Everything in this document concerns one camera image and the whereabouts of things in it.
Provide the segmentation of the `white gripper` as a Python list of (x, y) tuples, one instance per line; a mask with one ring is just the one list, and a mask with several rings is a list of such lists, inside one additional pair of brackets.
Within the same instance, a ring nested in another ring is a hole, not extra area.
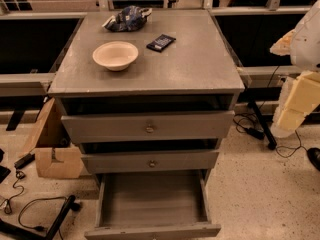
[[(270, 52), (278, 56), (290, 55), (294, 34), (294, 29), (288, 31), (271, 46)], [(303, 71), (296, 78), (287, 77), (274, 111), (271, 133), (277, 138), (290, 136), (319, 105), (319, 72)]]

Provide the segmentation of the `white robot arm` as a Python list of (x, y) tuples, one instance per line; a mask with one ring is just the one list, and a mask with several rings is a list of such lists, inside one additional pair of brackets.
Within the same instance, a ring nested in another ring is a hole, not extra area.
[(271, 125), (274, 136), (286, 138), (320, 105), (320, 1), (271, 46), (270, 52), (289, 55), (291, 63), (301, 70), (295, 79), (285, 80)]

